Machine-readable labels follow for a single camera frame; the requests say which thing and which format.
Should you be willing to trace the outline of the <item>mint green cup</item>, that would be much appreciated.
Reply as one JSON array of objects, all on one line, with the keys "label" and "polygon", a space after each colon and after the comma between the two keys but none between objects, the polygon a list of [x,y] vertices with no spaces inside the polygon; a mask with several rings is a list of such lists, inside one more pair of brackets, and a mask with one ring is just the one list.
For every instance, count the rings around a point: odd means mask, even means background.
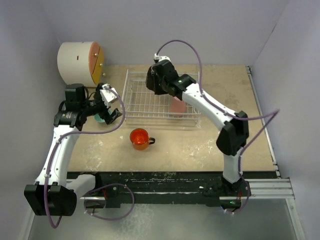
[{"label": "mint green cup", "polygon": [[98,114],[94,115],[94,120],[97,122],[97,123],[105,123],[105,120],[103,118],[101,118]]}]

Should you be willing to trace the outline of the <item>orange mug black handle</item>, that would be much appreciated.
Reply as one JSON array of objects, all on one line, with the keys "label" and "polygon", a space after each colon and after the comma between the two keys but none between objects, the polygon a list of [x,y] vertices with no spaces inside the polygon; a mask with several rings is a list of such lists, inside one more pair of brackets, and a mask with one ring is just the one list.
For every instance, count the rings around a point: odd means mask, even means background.
[{"label": "orange mug black handle", "polygon": [[156,139],[149,137],[148,132],[143,128],[134,129],[130,133],[129,139],[133,148],[139,151],[145,150],[149,145],[153,145],[156,142]]}]

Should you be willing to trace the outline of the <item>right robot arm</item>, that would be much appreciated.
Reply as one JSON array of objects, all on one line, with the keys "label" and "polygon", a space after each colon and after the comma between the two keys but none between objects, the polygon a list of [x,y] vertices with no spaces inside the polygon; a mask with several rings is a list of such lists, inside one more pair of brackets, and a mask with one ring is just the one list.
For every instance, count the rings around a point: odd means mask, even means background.
[{"label": "right robot arm", "polygon": [[235,112],[200,90],[200,83],[188,74],[178,75],[167,56],[155,56],[149,68],[146,87],[155,95],[170,95],[195,107],[217,127],[217,148],[223,154],[222,190],[235,195],[243,183],[241,152],[249,137],[244,111]]}]

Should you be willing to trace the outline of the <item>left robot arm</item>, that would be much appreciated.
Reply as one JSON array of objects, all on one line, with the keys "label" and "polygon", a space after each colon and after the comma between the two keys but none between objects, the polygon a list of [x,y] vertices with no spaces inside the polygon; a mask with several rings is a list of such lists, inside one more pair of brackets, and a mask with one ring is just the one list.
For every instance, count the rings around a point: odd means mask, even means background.
[{"label": "left robot arm", "polygon": [[89,90],[81,83],[65,88],[65,99],[54,116],[53,138],[43,168],[34,181],[24,189],[24,196],[37,216],[71,216],[78,200],[85,194],[98,196],[103,184],[93,174],[80,174],[67,182],[68,167],[73,149],[80,135],[86,134],[83,126],[90,116],[99,115],[106,124],[112,124],[124,112],[111,105],[120,100],[115,88],[99,83],[90,99]]}]

